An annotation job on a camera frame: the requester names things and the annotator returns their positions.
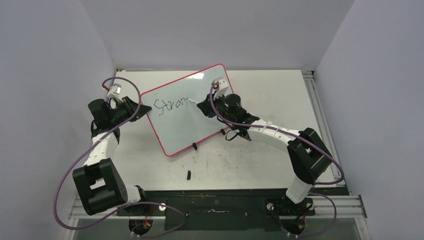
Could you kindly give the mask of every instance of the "white tabletop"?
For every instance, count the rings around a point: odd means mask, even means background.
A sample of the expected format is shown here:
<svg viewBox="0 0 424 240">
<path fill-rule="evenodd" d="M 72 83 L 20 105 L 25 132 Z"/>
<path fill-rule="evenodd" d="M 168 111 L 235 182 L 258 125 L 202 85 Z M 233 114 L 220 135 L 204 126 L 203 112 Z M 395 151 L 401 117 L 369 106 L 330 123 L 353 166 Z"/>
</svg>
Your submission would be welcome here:
<svg viewBox="0 0 424 240">
<path fill-rule="evenodd" d="M 116 76 L 133 81 L 140 92 L 193 73 L 192 71 L 127 71 Z M 234 93 L 249 113 L 288 129 L 313 128 L 318 123 L 300 70 L 228 71 Z M 123 80 L 120 95 L 137 101 L 134 88 Z M 173 157 L 165 156 L 147 119 L 120 128 L 113 156 L 127 186 L 145 190 L 223 190 L 288 188 L 295 176 L 289 155 L 262 142 L 218 134 Z M 191 180 L 187 173 L 191 171 Z M 333 181 L 329 167 L 320 182 Z"/>
</svg>

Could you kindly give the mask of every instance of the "robotic arm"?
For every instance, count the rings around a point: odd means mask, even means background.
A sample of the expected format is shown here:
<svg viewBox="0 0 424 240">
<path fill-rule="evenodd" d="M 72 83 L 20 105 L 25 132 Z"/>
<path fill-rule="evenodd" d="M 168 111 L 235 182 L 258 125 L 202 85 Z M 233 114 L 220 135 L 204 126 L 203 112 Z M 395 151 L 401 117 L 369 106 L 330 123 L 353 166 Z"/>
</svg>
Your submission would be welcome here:
<svg viewBox="0 0 424 240">
<path fill-rule="evenodd" d="M 208 94 L 203 102 L 197 104 L 202 113 L 208 117 L 216 116 L 217 120 L 225 123 L 236 134 L 248 141 L 259 141 L 274 146 L 287 152 L 290 156 L 291 164 L 295 173 L 295 178 L 286 192 L 286 196 L 295 204 L 303 201 L 308 195 L 310 189 L 316 183 L 320 175 L 330 166 L 331 161 L 326 156 L 316 151 L 303 141 L 278 131 L 300 136 L 316 145 L 318 148 L 330 155 L 325 144 L 312 128 L 305 130 L 292 130 L 273 125 L 257 116 L 248 113 L 241 105 L 241 98 L 237 94 L 224 96 L 229 84 L 223 78 L 216 79 L 212 85 L 215 85 L 213 93 L 213 105 L 217 112 L 224 119 L 233 123 L 242 124 L 230 125 L 220 119 L 211 105 L 211 98 Z"/>
<path fill-rule="evenodd" d="M 137 109 L 138 104 L 128 96 L 119 98 L 120 91 L 121 85 L 114 84 L 107 95 L 115 100 L 115 108 L 111 108 L 110 104 L 103 99 L 96 99 L 88 104 L 94 117 L 91 122 L 93 145 L 109 130 L 128 119 Z M 150 106 L 140 105 L 140 109 L 131 122 L 137 121 L 151 109 Z M 101 213 L 119 205 L 143 201 L 145 198 L 144 191 L 140 186 L 125 186 L 112 162 L 119 141 L 120 131 L 118 128 L 113 134 L 109 134 L 101 140 L 91 151 L 82 167 L 72 172 L 82 206 L 88 215 Z"/>
</svg>

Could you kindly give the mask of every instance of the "cable tie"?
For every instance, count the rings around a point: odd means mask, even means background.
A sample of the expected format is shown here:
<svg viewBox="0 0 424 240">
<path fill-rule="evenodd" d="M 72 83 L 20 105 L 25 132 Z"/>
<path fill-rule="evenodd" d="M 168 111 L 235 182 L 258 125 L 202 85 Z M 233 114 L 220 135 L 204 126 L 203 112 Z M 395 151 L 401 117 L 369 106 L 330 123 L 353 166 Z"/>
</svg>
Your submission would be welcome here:
<svg viewBox="0 0 424 240">
<path fill-rule="evenodd" d="M 275 132 L 274 132 L 274 136 L 272 136 L 273 138 L 275 138 L 276 137 L 276 135 L 277 135 L 277 133 L 278 133 L 278 130 L 281 130 L 281 129 L 283 129 L 282 127 L 280 127 L 280 126 L 277 126 L 277 129 L 275 130 Z"/>
<path fill-rule="evenodd" d="M 267 127 L 269 126 L 269 125 L 272 125 L 273 124 L 273 122 L 271 122 L 271 121 L 267 121 L 266 123 L 265 123 L 265 125 L 263 126 L 263 128 L 262 128 L 262 133 L 264 133 L 265 132 L 265 129 L 267 129 Z"/>
</svg>

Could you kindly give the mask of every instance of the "purple cable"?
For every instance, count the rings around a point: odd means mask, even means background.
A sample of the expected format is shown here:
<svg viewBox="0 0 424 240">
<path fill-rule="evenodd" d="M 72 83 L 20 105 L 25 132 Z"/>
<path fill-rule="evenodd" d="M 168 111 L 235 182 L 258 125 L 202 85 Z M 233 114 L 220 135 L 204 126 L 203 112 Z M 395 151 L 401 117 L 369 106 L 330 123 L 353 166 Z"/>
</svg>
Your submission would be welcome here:
<svg viewBox="0 0 424 240">
<path fill-rule="evenodd" d="M 251 124 L 245 124 L 245 123 L 238 123 L 238 122 L 233 122 L 233 121 L 230 121 L 230 120 L 227 120 L 227 119 L 225 119 L 223 116 L 221 116 L 220 115 L 220 113 L 218 112 L 218 110 L 216 109 L 216 107 L 215 107 L 215 105 L 214 105 L 214 94 L 213 94 L 213 92 L 214 92 L 214 89 L 215 89 L 215 86 L 217 86 L 218 85 L 218 83 L 214 83 L 214 84 L 212 84 L 212 87 L 210 88 L 210 92 L 209 92 L 209 101 L 210 101 L 210 105 L 212 106 L 212 109 L 213 109 L 213 111 L 215 112 L 215 114 L 220 118 L 220 119 L 222 119 L 224 122 L 226 122 L 226 123 L 228 123 L 228 124 L 232 124 L 232 125 L 235 125 L 235 126 L 241 126 L 241 127 L 250 127 L 250 128 L 263 128 L 263 127 L 265 127 L 265 126 L 262 126 L 262 125 L 251 125 Z M 330 159 L 330 161 L 338 168 L 338 170 L 340 171 L 340 178 L 339 179 L 337 179 L 337 180 L 335 180 L 335 181 L 331 181 L 331 182 L 316 182 L 315 183 L 315 185 L 333 185 L 333 184 L 338 184 L 338 183 L 340 183 L 341 181 L 343 181 L 344 179 L 345 179 L 345 173 L 343 172 L 343 170 L 342 170 L 342 166 L 340 166 L 340 164 L 339 163 L 337 163 L 336 162 L 336 160 L 334 160 L 334 158 L 332 158 L 328 153 L 326 153 L 325 151 L 323 151 L 321 148 L 319 148 L 319 147 L 317 147 L 315 144 L 313 144 L 312 142 L 310 142 L 310 141 L 308 141 L 308 140 L 306 140 L 305 138 L 303 138 L 303 137 L 301 137 L 301 136 L 298 136 L 298 135 L 295 135 L 295 134 L 293 134 L 293 133 L 291 133 L 291 132 L 288 132 L 288 131 L 284 131 L 284 130 L 281 130 L 281 129 L 279 129 L 279 128 L 275 128 L 275 127 L 273 127 L 273 126 L 266 126 L 266 128 L 268 128 L 268 129 L 272 129 L 272 130 L 276 130 L 276 131 L 278 131 L 278 132 L 280 132 L 280 133 L 282 133 L 282 134 L 285 134 L 285 135 L 289 135 L 289 136 L 292 136 L 292 137 L 294 137 L 294 138 L 297 138 L 297 139 L 299 139 L 300 141 L 302 141 L 302 142 L 304 142 L 304 143 L 306 143 L 306 144 L 308 144 L 309 146 L 311 146 L 312 148 L 314 148 L 315 150 L 317 150 L 319 153 L 321 153 L 322 155 L 324 155 L 324 156 L 326 156 L 328 159 Z"/>
<path fill-rule="evenodd" d="M 286 232 L 286 233 L 288 233 L 290 236 L 293 236 L 293 237 L 296 237 L 297 236 L 297 238 L 309 238 L 309 237 L 315 237 L 315 236 L 318 236 L 318 235 L 321 235 L 321 234 L 323 234 L 323 233 L 325 233 L 325 232 L 327 232 L 330 228 L 332 228 L 333 226 L 334 226 L 334 224 L 336 224 L 336 218 L 337 218 L 337 210 L 336 210 L 336 204 L 334 203 L 334 201 L 331 199 L 331 198 L 329 198 L 328 196 L 326 196 L 326 195 L 323 195 L 323 194 L 320 194 L 320 193 L 313 193 L 313 192 L 310 192 L 309 193 L 309 195 L 312 195 L 312 196 L 320 196 L 320 197 L 323 197 L 323 198 L 326 198 L 326 199 L 328 199 L 330 202 L 331 202 L 331 204 L 332 204 L 332 206 L 333 206 L 333 208 L 334 208 L 334 218 L 332 219 L 332 222 L 330 223 L 330 225 L 328 225 L 328 227 L 326 228 L 326 229 L 324 229 L 324 230 L 322 230 L 322 231 L 319 231 L 319 232 L 315 232 L 315 233 L 311 233 L 311 234 L 305 234 L 305 235 L 295 235 L 295 234 L 292 234 L 292 233 L 290 233 L 289 231 L 287 231 L 285 228 L 284 228 L 284 226 L 282 227 L 282 229 L 284 229 L 284 231 Z"/>
<path fill-rule="evenodd" d="M 169 232 L 171 232 L 171 231 L 173 231 L 173 230 L 175 230 L 175 229 L 178 229 L 178 228 L 180 228 L 180 227 L 182 227 L 184 224 L 186 224 L 186 221 L 187 221 L 187 218 L 186 218 L 186 216 L 181 212 L 181 211 L 179 211 L 178 209 L 176 209 L 176 208 L 174 208 L 174 207 L 172 207 L 172 206 L 167 206 L 167 205 L 165 205 L 165 204 L 161 204 L 161 203 L 157 203 L 157 202 L 150 202 L 150 201 L 141 201 L 141 202 L 135 202 L 135 203 L 131 203 L 131 204 L 128 204 L 128 205 L 125 205 L 125 206 L 121 206 L 121 207 L 119 207 L 118 209 L 116 209 L 116 210 L 114 210 L 114 211 L 112 211 L 111 213 L 109 213 L 109 214 L 107 214 L 106 216 L 104 216 L 104 217 L 102 217 L 102 218 L 100 218 L 99 220 L 97 220 L 97 221 L 95 221 L 95 222 L 93 222 L 93 223 L 90 223 L 90 224 L 88 224 L 88 225 L 85 225 L 85 226 L 69 226 L 69 225 L 66 225 L 64 222 L 62 222 L 61 220 L 60 220 L 60 218 L 59 218 L 59 215 L 58 215 L 58 209 L 57 209 L 57 206 L 58 206 L 58 197 L 59 197 L 59 192 L 60 192 L 60 190 L 61 190 L 61 187 L 62 187 L 62 185 L 64 184 L 64 182 L 65 182 L 65 179 L 66 179 L 66 177 L 69 175 L 69 173 L 72 171 L 72 169 L 75 167 L 75 165 L 77 165 L 77 163 L 79 162 L 79 161 L 81 161 L 83 158 L 84 158 L 84 156 L 86 156 L 87 154 L 89 154 L 103 139 L 105 139 L 109 134 L 111 134 L 113 131 L 115 131 L 117 128 L 119 128 L 119 127 L 121 127 L 122 125 L 124 125 L 125 123 L 127 123 L 128 121 L 130 121 L 131 119 L 133 119 L 135 116 L 136 116 L 136 114 L 137 114 L 137 112 L 139 111 L 139 109 L 140 109 L 140 104 L 141 104 L 141 102 L 142 102 L 142 96 L 141 96 L 141 94 L 140 94 L 140 91 L 139 91 L 139 89 L 137 88 L 137 86 L 132 82 L 132 81 L 130 81 L 130 80 L 128 80 L 128 79 L 126 79 L 126 78 L 123 78 L 123 77 L 119 77 L 119 76 L 113 76 L 113 77 L 109 77 L 108 79 L 106 79 L 106 80 L 104 80 L 103 81 L 103 83 L 101 84 L 101 86 L 102 87 L 104 87 L 105 86 L 105 83 L 107 82 L 107 81 L 110 81 L 110 80 L 113 80 L 113 79 L 120 79 L 120 80 L 124 80 L 124 81 L 126 81 L 126 82 L 128 82 L 128 83 L 130 83 L 134 88 L 135 88 L 135 90 L 137 91 L 137 95 L 138 95 L 138 105 L 137 105 L 137 108 L 135 109 L 135 111 L 134 111 L 134 113 L 127 119 L 127 120 L 125 120 L 125 121 L 123 121 L 121 124 L 118 124 L 117 126 L 115 126 L 114 128 L 112 128 L 111 130 L 109 130 L 104 136 L 102 136 L 97 142 L 95 142 L 86 152 L 84 152 L 81 156 L 79 156 L 73 163 L 72 163 L 72 165 L 66 170 L 66 172 L 65 172 L 65 174 L 63 175 L 63 177 L 60 179 L 60 181 L 59 181 L 59 184 L 58 184 L 58 186 L 57 186 L 57 189 L 56 189 L 56 192 L 55 192 L 55 194 L 54 194 L 54 200 L 53 200 L 53 215 L 54 215 L 54 219 L 56 220 L 56 222 L 60 225 L 60 226 L 62 226 L 63 228 L 65 228 L 65 229 L 69 229 L 69 230 L 81 230 L 81 229 L 86 229 L 86 228 L 89 228 L 89 227 L 92 227 L 92 226 L 94 226 L 94 225 L 96 225 L 96 224 L 98 224 L 98 223 L 100 223 L 100 222 L 102 222 L 103 220 L 105 220 L 105 219 L 107 219 L 109 216 L 111 216 L 112 214 L 114 214 L 114 213 L 116 213 L 116 212 L 118 212 L 118 211 L 120 211 L 120 210 L 122 210 L 122 209 L 124 209 L 124 208 L 126 208 L 126 207 L 129 207 L 129 206 L 134 206 L 134 205 L 146 205 L 146 204 L 149 204 L 149 205 L 157 205 L 157 206 L 164 206 L 164 207 L 166 207 L 166 208 L 170 208 L 171 210 L 174 210 L 175 212 L 177 212 L 178 214 L 180 214 L 181 216 L 183 216 L 184 217 L 184 223 L 182 223 L 181 225 L 179 225 L 179 226 L 177 226 L 177 227 L 174 227 L 174 228 L 172 228 L 172 229 L 169 229 L 169 230 L 167 230 L 167 231 L 164 231 L 164 232 L 162 232 L 162 233 L 160 233 L 160 234 L 157 234 L 156 236 L 161 236 L 161 235 L 164 235 L 164 234 L 167 234 L 167 233 L 169 233 Z"/>
</svg>

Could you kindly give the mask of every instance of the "purple wire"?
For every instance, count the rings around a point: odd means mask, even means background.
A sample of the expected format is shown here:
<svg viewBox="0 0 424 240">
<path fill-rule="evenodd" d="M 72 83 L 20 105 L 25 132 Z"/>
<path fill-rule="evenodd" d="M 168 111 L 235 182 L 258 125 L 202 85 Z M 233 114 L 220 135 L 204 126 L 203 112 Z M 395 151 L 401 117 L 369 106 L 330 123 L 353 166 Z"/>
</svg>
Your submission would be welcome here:
<svg viewBox="0 0 424 240">
<path fill-rule="evenodd" d="M 334 218 L 332 219 L 332 222 L 330 223 L 330 225 L 328 225 L 328 227 L 327 227 L 326 229 L 324 229 L 324 230 L 322 230 L 322 231 L 319 231 L 319 232 L 311 233 L 311 234 L 305 234 L 305 235 L 301 234 L 301 235 L 297 235 L 297 237 L 298 237 L 298 238 L 309 238 L 309 237 L 315 237 L 315 236 L 321 235 L 321 234 L 323 234 L 323 233 L 327 232 L 329 229 L 331 229 L 331 228 L 334 226 L 334 224 L 336 224 L 337 210 L 336 210 L 336 204 L 334 203 L 334 201 L 333 201 L 331 198 L 329 198 L 328 196 L 323 195 L 323 194 L 320 194 L 320 193 L 313 193 L 313 192 L 310 192 L 310 193 L 309 193 L 309 195 L 312 195 L 312 196 L 319 196 L 319 197 L 323 197 L 323 198 L 328 199 L 328 200 L 331 202 L 331 204 L 332 204 L 332 206 L 333 206 L 333 208 L 334 208 Z M 290 233 L 289 231 L 287 231 L 287 230 L 284 228 L 284 226 L 282 227 L 282 229 L 284 229 L 284 231 L 285 231 L 286 233 L 289 233 L 289 234 L 290 234 L 290 236 L 296 237 L 296 235 L 295 235 L 295 234 Z"/>
<path fill-rule="evenodd" d="M 121 124 L 118 124 L 117 126 L 115 126 L 114 128 L 112 128 L 111 130 L 109 130 L 104 136 L 102 136 L 97 142 L 95 142 L 86 152 L 84 152 L 81 156 L 79 156 L 72 164 L 71 164 L 71 166 L 66 170 L 66 172 L 65 172 L 65 174 L 62 176 L 62 178 L 60 179 L 60 181 L 59 181 L 59 184 L 58 184 L 58 186 L 57 186 L 57 189 L 56 189 L 56 192 L 55 192 L 55 194 L 54 194 L 54 200 L 53 200 L 53 215 L 54 215 L 54 219 L 56 220 L 56 222 L 60 225 L 60 226 L 62 226 L 63 228 L 65 228 L 65 229 L 69 229 L 69 230 L 82 230 L 82 229 L 86 229 L 86 228 L 89 228 L 89 227 L 92 227 L 92 226 L 94 226 L 94 225 L 96 225 L 96 224 L 98 224 L 98 223 L 100 223 L 100 222 L 102 222 L 103 220 L 105 220 L 105 219 L 107 219 L 109 216 L 111 216 L 112 214 L 114 214 L 114 213 L 116 213 L 116 212 L 118 212 L 118 211 L 120 211 L 120 210 L 122 210 L 122 209 L 124 209 L 124 208 L 126 208 L 126 207 L 129 207 L 129 206 L 134 206 L 134 205 L 146 205 L 146 204 L 149 204 L 149 205 L 157 205 L 157 206 L 164 206 L 164 207 L 166 207 L 166 208 L 170 208 L 171 210 L 174 210 L 175 212 L 177 212 L 178 214 L 180 214 L 181 216 L 183 216 L 184 217 L 184 223 L 183 224 L 181 224 L 181 225 L 179 225 L 179 226 L 177 226 L 177 227 L 174 227 L 174 228 L 172 228 L 172 229 L 169 229 L 169 230 L 167 230 L 167 231 L 164 231 L 164 232 L 162 232 L 162 233 L 160 233 L 160 234 L 158 234 L 157 236 L 161 236 L 161 235 L 164 235 L 164 234 L 167 234 L 167 233 L 169 233 L 169 232 L 171 232 L 171 231 L 173 231 L 173 230 L 175 230 L 175 229 L 177 229 L 177 228 L 180 228 L 180 227 L 182 227 L 184 224 L 186 224 L 186 221 L 187 221 L 187 218 L 186 218 L 186 216 L 181 212 L 181 211 L 179 211 L 178 209 L 176 209 L 176 208 L 174 208 L 174 207 L 172 207 L 172 206 L 167 206 L 167 205 L 165 205 L 165 204 L 160 204 L 160 203 L 157 203 L 157 202 L 150 202 L 150 201 L 141 201 L 141 202 L 135 202 L 135 203 L 131 203 L 131 204 L 128 204 L 128 205 L 125 205 L 125 206 L 121 206 L 121 207 L 119 207 L 118 209 L 116 209 L 116 210 L 114 210 L 114 211 L 112 211 L 111 213 L 109 213 L 109 214 L 107 214 L 107 215 L 105 215 L 104 217 L 102 217 L 102 218 L 100 218 L 99 220 L 97 220 L 97 221 L 95 221 L 95 222 L 93 222 L 93 223 L 90 223 L 90 224 L 88 224 L 88 225 L 85 225 L 85 226 L 69 226 L 69 225 L 66 225 L 64 222 L 62 222 L 61 221 L 61 219 L 59 218 L 59 215 L 58 215 L 58 209 L 57 209 L 57 206 L 58 206 L 58 197 L 59 197 L 59 192 L 60 192 L 60 190 L 61 190 L 61 188 L 62 188 L 62 185 L 64 184 L 64 182 L 65 182 L 65 179 L 66 179 L 66 177 L 69 175 L 69 173 L 72 171 L 72 169 L 75 167 L 75 165 L 77 165 L 77 163 L 79 162 L 79 161 L 81 161 L 83 158 L 84 158 L 84 156 L 86 156 L 87 154 L 89 154 L 103 139 L 105 139 L 109 134 L 111 134 L 113 131 L 115 131 L 117 128 L 119 128 L 119 127 L 121 127 L 122 125 L 124 125 L 125 123 L 127 123 L 128 121 L 130 121 L 131 119 L 133 119 L 135 116 L 136 116 L 136 114 L 137 114 L 137 112 L 139 111 L 139 109 L 140 109 L 140 104 L 141 104 L 141 102 L 142 102 L 142 97 L 141 97 L 141 94 L 140 94 L 140 91 L 139 91 L 139 89 L 138 89 L 138 87 L 132 82 L 132 81 L 130 81 L 130 80 L 128 80 L 128 79 L 126 79 L 126 78 L 123 78 L 123 77 L 119 77 L 119 76 L 113 76 L 113 77 L 109 77 L 108 79 L 106 79 L 106 80 L 104 80 L 103 81 L 103 83 L 101 84 L 102 85 L 102 87 L 104 87 L 105 86 L 105 83 L 107 82 L 107 81 L 110 81 L 110 80 L 113 80 L 113 79 L 120 79 L 120 80 L 124 80 L 124 81 L 126 81 L 126 82 L 128 82 L 128 83 L 130 83 L 134 88 L 135 88 L 135 90 L 137 91 L 137 95 L 138 95 L 138 105 L 137 105 L 137 108 L 135 109 L 135 111 L 134 111 L 134 113 L 127 119 L 127 120 L 125 120 L 125 121 L 123 121 Z"/>
<path fill-rule="evenodd" d="M 210 88 L 210 92 L 209 92 L 209 101 L 210 101 L 210 105 L 212 106 L 213 111 L 215 112 L 215 114 L 221 118 L 224 122 L 228 123 L 228 124 L 232 124 L 235 126 L 241 126 L 241 127 L 250 127 L 250 128 L 263 128 L 265 126 L 262 125 L 252 125 L 252 124 L 245 124 L 245 123 L 238 123 L 238 122 L 233 122 L 230 120 L 225 119 L 223 116 L 220 115 L 220 113 L 217 111 L 215 105 L 214 105 L 214 89 L 215 86 L 217 86 L 218 83 L 214 83 L 212 84 L 212 87 Z M 276 130 L 282 134 L 285 135 L 289 135 L 292 136 L 294 138 L 299 139 L 300 141 L 308 144 L 309 146 L 311 146 L 312 148 L 314 148 L 315 150 L 317 150 L 319 153 L 321 153 L 322 155 L 326 156 L 328 159 L 330 159 L 330 161 L 338 168 L 338 170 L 340 171 L 340 178 L 335 180 L 335 181 L 331 181 L 331 182 L 315 182 L 315 185 L 333 185 L 333 184 L 338 184 L 341 181 L 343 181 L 345 179 L 345 173 L 343 172 L 342 166 L 340 166 L 340 164 L 338 162 L 336 162 L 336 160 L 334 160 L 334 158 L 332 158 L 328 153 L 326 153 L 325 151 L 323 151 L 321 148 L 317 147 L 315 144 L 313 144 L 312 142 L 306 140 L 305 138 L 298 136 L 296 134 L 293 134 L 291 132 L 288 131 L 284 131 L 281 130 L 279 128 L 273 127 L 273 126 L 266 126 L 266 128 L 268 129 L 272 129 L 272 130 Z"/>
</svg>

